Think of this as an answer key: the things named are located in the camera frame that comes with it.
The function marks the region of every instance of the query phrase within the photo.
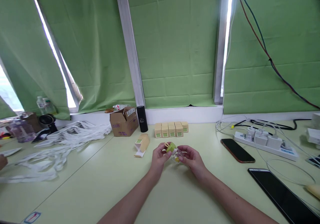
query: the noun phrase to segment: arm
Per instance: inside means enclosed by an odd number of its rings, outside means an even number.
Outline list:
[[[211,174],[205,167],[199,152],[190,146],[178,146],[178,148],[184,152],[184,157],[179,157],[179,160],[190,167],[198,181],[212,192],[235,223],[277,223]]]
[[[164,148],[164,143],[161,143],[153,151],[151,167],[148,173],[97,224],[134,223],[149,193],[160,179],[164,163],[171,156],[171,152],[165,154]]]
[[[0,171],[8,164],[8,159],[4,155],[0,155]]]

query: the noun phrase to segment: hand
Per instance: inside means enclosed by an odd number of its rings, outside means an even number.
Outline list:
[[[0,155],[0,170],[8,164],[8,159],[4,155]]]
[[[190,146],[178,146],[183,152],[183,157],[179,157],[179,161],[190,167],[192,173],[201,184],[205,184],[205,179],[210,173],[204,165],[202,158],[195,149]]]
[[[164,150],[165,145],[164,142],[160,143],[160,145],[153,150],[152,154],[152,162],[149,170],[149,174],[153,176],[153,178],[158,181],[160,179],[161,173],[163,171],[164,163],[170,158],[171,151],[166,153]]]

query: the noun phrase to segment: red wire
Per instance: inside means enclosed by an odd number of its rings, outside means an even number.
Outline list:
[[[254,35],[256,36],[257,40],[259,41],[259,44],[261,45],[263,51],[264,51],[264,52],[266,53],[266,55],[269,57],[269,61],[271,62],[271,65],[272,65],[272,67],[274,68],[275,72],[281,77],[281,74],[280,74],[279,71],[277,70],[277,68],[276,68],[276,66],[274,65],[274,63],[273,63],[270,55],[268,54],[267,50],[266,50],[266,49],[264,48],[264,46],[262,45],[262,43],[261,43],[261,41],[260,41],[260,39],[259,39],[256,31],[254,30],[254,28],[253,28],[253,26],[252,26],[252,24],[251,24],[251,22],[250,22],[250,20],[249,20],[249,18],[248,18],[248,16],[247,16],[247,13],[246,13],[246,10],[245,10],[245,8],[244,8],[244,6],[243,6],[242,0],[239,0],[239,1],[240,1],[241,6],[242,6],[244,15],[246,16],[247,21],[248,21],[248,23],[249,23],[249,25],[250,25],[250,27],[251,27]],[[317,105],[309,102],[307,99],[301,97],[301,96],[295,91],[295,89],[294,89],[287,81],[285,81],[283,78],[282,78],[282,80],[284,81],[284,83],[285,83],[287,86],[289,86],[289,88],[290,88],[296,95],[298,95],[300,98],[302,98],[305,102],[307,102],[309,105],[312,105],[313,107],[316,107],[317,109],[320,109],[319,106],[317,106]]]

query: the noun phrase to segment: sticker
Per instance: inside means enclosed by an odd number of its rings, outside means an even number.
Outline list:
[[[23,223],[34,223],[40,217],[40,215],[40,212],[33,212],[26,219],[24,219]]]
[[[128,117],[129,115],[131,115],[132,113],[134,113],[135,112],[135,108],[132,108],[132,109],[130,109],[130,110],[128,110],[127,112],[126,112],[126,116]]]

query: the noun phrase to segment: purple bottle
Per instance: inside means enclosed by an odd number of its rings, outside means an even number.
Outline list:
[[[28,124],[25,120],[15,120],[11,125],[11,132],[18,139],[19,143],[24,143],[28,141],[32,141],[36,137],[36,133],[34,132],[31,125]]]

